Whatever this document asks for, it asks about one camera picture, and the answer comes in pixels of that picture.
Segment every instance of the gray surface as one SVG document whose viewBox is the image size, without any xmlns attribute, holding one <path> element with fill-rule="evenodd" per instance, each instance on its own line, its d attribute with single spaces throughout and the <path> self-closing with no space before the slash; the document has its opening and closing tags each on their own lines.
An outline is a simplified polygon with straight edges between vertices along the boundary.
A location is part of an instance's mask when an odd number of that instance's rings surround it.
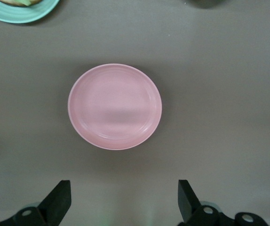
<svg viewBox="0 0 270 226">
<path fill-rule="evenodd" d="M 84 141 L 73 83 L 104 63 L 158 86 L 163 117 L 138 147 Z M 41 21 L 0 22 L 0 218 L 70 179 L 62 226 L 174 226 L 177 181 L 233 217 L 270 224 L 270 1 L 62 0 Z"/>
</svg>

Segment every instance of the plate rim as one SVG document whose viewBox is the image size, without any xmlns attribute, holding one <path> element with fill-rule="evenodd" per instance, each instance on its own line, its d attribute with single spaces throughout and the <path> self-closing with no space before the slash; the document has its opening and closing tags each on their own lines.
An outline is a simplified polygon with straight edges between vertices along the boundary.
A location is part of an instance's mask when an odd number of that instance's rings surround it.
<svg viewBox="0 0 270 226">
<path fill-rule="evenodd" d="M 11 24 L 26 24 L 26 23 L 34 22 L 36 20 L 39 20 L 45 17 L 48 13 L 50 13 L 56 7 L 56 5 L 59 3 L 60 0 L 53 0 L 53 1 L 54 1 L 53 4 L 49 8 L 47 8 L 44 12 L 39 13 L 38 15 L 34 16 L 31 19 L 17 21 L 17 20 L 7 20 L 7 19 L 0 18 L 0 21 L 11 23 Z"/>
<path fill-rule="evenodd" d="M 91 142 L 90 140 L 88 140 L 84 135 L 82 135 L 79 130 L 77 129 L 77 127 L 75 126 L 75 124 L 73 123 L 73 120 L 72 120 L 72 117 L 71 117 L 71 96 L 72 96 L 72 93 L 73 91 L 75 90 L 75 87 L 77 86 L 77 84 L 79 83 L 80 80 L 82 80 L 83 77 L 85 77 L 88 73 L 90 73 L 92 70 L 96 70 L 100 67 L 105 67 L 105 66 L 123 66 L 123 67 L 127 67 L 127 68 L 130 68 L 132 70 L 135 70 L 137 72 L 139 72 L 140 74 L 142 74 L 145 78 L 148 79 L 148 81 L 150 82 L 150 84 L 155 88 L 156 90 L 156 95 L 159 97 L 159 118 L 157 119 L 157 123 L 156 123 L 156 126 L 155 128 L 153 128 L 153 130 L 151 131 L 151 133 L 145 137 L 145 139 L 141 140 L 139 143 L 136 143 L 134 145 L 129 145 L 128 147 L 123 147 L 123 148 L 108 148 L 108 147 L 104 147 L 104 146 L 101 146 L 101 145 L 98 145 L 98 144 L 95 144 L 94 142 Z M 75 131 L 84 139 L 86 140 L 88 143 L 96 146 L 96 147 L 99 147 L 99 148 L 102 148 L 102 149 L 106 149 L 106 150 L 114 150 L 114 151 L 118 151 L 118 150 L 126 150 L 126 149 L 130 149 L 132 147 L 136 147 L 140 144 L 142 144 L 144 141 L 146 141 L 148 138 L 151 137 L 151 135 L 155 132 L 155 130 L 157 129 L 159 123 L 160 123 L 160 120 L 161 120 L 161 116 L 162 116 L 162 98 L 161 98 L 161 95 L 160 95 L 160 92 L 156 86 L 156 84 L 152 81 L 152 79 L 147 76 L 145 73 L 143 73 L 142 71 L 140 71 L 139 69 L 135 68 L 135 67 L 132 67 L 132 66 L 129 66 L 129 65 L 125 65 L 125 64 L 117 64 L 117 63 L 110 63 L 110 64 L 103 64 L 103 65 L 98 65 L 96 67 L 93 67 L 91 69 L 89 69 L 88 71 L 86 71 L 85 73 L 83 73 L 74 83 L 74 85 L 72 86 L 71 90 L 70 90 L 70 93 L 69 93 L 69 96 L 68 96 L 68 115 L 69 115 L 69 119 L 70 119 L 70 122 L 73 126 L 73 128 L 75 129 Z"/>
</svg>

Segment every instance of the green food piece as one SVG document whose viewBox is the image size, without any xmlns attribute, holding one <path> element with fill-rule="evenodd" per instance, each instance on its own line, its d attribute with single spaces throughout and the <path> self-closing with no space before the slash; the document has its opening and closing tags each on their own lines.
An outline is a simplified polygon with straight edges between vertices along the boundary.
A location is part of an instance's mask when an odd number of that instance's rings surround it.
<svg viewBox="0 0 270 226">
<path fill-rule="evenodd" d="M 14 0 L 14 1 L 22 3 L 26 6 L 30 6 L 32 4 L 31 1 L 29 1 L 29 0 Z"/>
</svg>

